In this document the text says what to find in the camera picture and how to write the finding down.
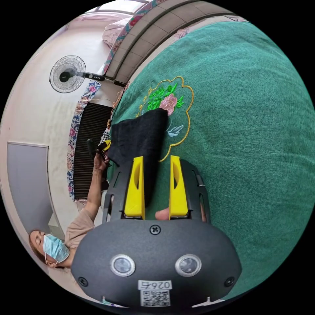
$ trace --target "woman's arm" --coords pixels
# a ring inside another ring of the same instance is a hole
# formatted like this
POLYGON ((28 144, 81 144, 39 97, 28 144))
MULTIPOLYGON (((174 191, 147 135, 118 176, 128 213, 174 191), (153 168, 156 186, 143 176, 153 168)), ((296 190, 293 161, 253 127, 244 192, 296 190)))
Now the woman's arm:
POLYGON ((89 217, 94 222, 98 209, 101 206, 101 184, 102 184, 102 171, 93 170, 92 181, 88 193, 88 202, 84 209, 88 211, 89 217))
POLYGON ((90 190, 88 193, 88 202, 84 209, 88 211, 89 217, 94 222, 96 215, 98 213, 98 209, 101 206, 101 185, 102 185, 102 175, 107 167, 109 159, 107 158, 103 161, 102 157, 99 153, 96 153, 94 158, 94 168, 93 168, 93 175, 92 181, 90 185, 90 190))

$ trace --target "finger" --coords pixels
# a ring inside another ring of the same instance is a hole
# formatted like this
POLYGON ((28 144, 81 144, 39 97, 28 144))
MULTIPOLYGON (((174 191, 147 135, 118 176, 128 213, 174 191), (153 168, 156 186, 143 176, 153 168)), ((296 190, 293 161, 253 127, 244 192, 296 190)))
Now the finger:
POLYGON ((169 208, 166 208, 161 211, 157 211, 155 213, 155 218, 159 221, 168 220, 169 219, 169 208))

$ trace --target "qr code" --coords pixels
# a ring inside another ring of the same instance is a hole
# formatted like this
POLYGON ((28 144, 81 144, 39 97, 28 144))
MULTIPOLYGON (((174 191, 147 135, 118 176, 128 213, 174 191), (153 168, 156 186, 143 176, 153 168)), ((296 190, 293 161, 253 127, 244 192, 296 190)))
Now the qr code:
POLYGON ((140 291, 141 306, 159 307, 170 306, 170 291, 169 290, 154 290, 140 291))

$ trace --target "blue surgical mask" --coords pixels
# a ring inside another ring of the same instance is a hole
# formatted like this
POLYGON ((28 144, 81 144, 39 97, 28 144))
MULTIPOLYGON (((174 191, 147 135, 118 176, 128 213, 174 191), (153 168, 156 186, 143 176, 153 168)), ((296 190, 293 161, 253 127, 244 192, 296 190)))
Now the blue surgical mask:
POLYGON ((70 255, 69 248, 57 237, 46 234, 44 236, 44 245, 43 245, 45 259, 46 255, 54 258, 57 263, 61 263, 68 258, 70 255))

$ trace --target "electric fan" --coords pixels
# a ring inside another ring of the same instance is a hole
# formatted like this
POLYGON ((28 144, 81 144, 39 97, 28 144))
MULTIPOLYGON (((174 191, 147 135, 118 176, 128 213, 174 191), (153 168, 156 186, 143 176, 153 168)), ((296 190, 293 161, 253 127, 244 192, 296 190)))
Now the electric fan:
POLYGON ((57 92, 70 93, 75 91, 85 78, 96 81, 105 80, 103 75, 86 72, 84 61, 78 56, 70 55, 55 63, 50 72, 49 82, 57 92))

